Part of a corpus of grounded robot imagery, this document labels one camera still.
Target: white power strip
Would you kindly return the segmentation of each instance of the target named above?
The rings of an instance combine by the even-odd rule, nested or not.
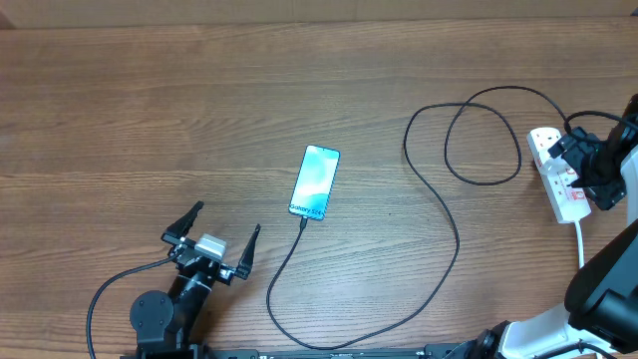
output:
[[[563,158],[553,159],[549,155],[549,148],[559,139],[560,131],[552,128],[538,128],[527,135],[529,149],[556,219],[559,223],[573,223],[591,213],[591,208],[582,188],[569,186],[578,179],[576,172]]]

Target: beige wall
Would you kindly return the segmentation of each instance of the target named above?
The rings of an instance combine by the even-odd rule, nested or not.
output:
[[[638,0],[0,0],[16,28],[629,16],[636,8]]]

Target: wooden table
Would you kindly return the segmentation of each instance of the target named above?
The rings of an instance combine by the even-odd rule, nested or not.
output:
[[[198,199],[206,207],[191,236],[226,239],[229,263],[263,226],[249,280],[215,286],[198,337],[298,349],[264,296],[297,232],[286,207],[308,144],[342,161],[326,219],[308,225],[274,290],[276,315],[317,345],[405,317],[455,246],[402,156],[410,115],[507,84],[543,91],[566,113],[620,114],[638,90],[637,38],[635,18],[0,32],[0,357],[86,358],[96,289],[163,258],[162,231]],[[356,347],[459,342],[562,300],[577,266],[574,228],[556,223],[525,140],[562,123],[532,94],[479,101],[510,119],[522,171],[499,186],[460,182],[443,162],[455,110],[417,119],[411,155],[454,214],[461,254],[421,315]],[[581,124],[600,136],[615,125]],[[474,179],[515,169],[506,128],[482,110],[459,120],[450,153]],[[586,257],[624,224],[624,205],[594,209]],[[167,265],[105,292],[93,325],[100,358],[135,349],[132,302],[174,275]]]

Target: power strip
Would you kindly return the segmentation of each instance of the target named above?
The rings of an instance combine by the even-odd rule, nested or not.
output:
[[[591,213],[591,208],[583,189],[570,186],[578,179],[576,172],[563,158],[553,159],[547,151],[560,137],[557,129],[538,128],[527,135],[527,143],[556,219],[559,223],[573,223]]]

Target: smartphone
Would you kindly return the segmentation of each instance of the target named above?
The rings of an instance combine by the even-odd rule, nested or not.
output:
[[[306,148],[288,206],[290,213],[323,220],[340,157],[336,150],[318,146]]]

